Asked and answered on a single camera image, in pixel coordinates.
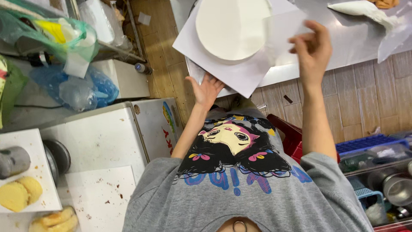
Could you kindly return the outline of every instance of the black hair drawing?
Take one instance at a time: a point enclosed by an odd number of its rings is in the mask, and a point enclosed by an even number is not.
[[[233,156],[230,148],[220,142],[209,142],[199,134],[193,142],[191,148],[183,159],[176,179],[193,177],[198,174],[223,172],[228,167],[238,167],[243,174],[254,173],[263,177],[276,176],[279,178],[290,176],[291,166],[279,155],[279,151],[273,147],[269,140],[269,134],[256,128],[259,124],[265,129],[275,127],[265,118],[254,118],[243,115],[229,115],[220,120],[211,120],[207,124],[214,127],[228,123],[229,120],[236,119],[234,116],[244,117],[251,123],[251,127],[241,121],[230,121],[231,124],[245,129],[248,133],[256,135],[251,146],[239,151]],[[213,130],[202,129],[206,133]]]

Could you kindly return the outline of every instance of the red plastic stool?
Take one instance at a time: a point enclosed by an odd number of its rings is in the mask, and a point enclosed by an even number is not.
[[[282,142],[283,151],[300,164],[302,158],[302,129],[273,114],[269,114],[267,119],[285,134],[286,137]],[[340,162],[339,154],[337,154],[337,162]]]

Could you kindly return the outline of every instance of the hand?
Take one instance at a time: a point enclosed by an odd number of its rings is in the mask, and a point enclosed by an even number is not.
[[[332,55],[328,29],[316,21],[305,21],[305,26],[314,31],[289,38],[295,46],[289,52],[297,53],[302,84],[311,88],[320,87]]]
[[[201,106],[206,112],[210,110],[213,103],[215,103],[218,93],[225,87],[222,81],[216,79],[210,73],[205,73],[201,85],[191,76],[187,76],[186,80],[192,83],[196,104]]]

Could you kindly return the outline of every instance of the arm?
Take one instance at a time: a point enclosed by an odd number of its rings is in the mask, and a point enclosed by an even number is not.
[[[295,44],[290,52],[298,55],[304,93],[302,152],[303,155],[319,152],[337,160],[321,88],[323,74],[332,54],[329,32],[315,21],[306,21],[305,26],[314,33],[289,39]]]
[[[186,80],[192,83],[196,103],[194,104],[186,127],[173,150],[172,158],[183,159],[185,157],[194,139],[202,129],[206,115],[215,102],[218,93],[225,86],[223,82],[212,77],[209,73],[205,74],[201,85],[199,85],[193,77],[188,76]]]

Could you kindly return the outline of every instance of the blue plastic basket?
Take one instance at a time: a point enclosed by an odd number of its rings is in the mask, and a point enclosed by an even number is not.
[[[355,194],[359,200],[362,198],[366,198],[368,196],[377,195],[378,200],[376,203],[379,203],[384,206],[384,195],[379,191],[372,191],[366,188],[361,181],[357,177],[350,177],[348,178],[350,184],[352,185],[353,189],[355,190]],[[360,201],[362,208],[365,210],[366,206],[364,205],[363,201]]]
[[[396,143],[401,143],[405,147],[409,148],[409,143],[405,139],[387,137],[384,134],[378,134],[365,138],[338,143],[336,144],[336,150],[340,156],[343,156],[348,153],[365,151],[369,148],[378,145],[391,145]]]

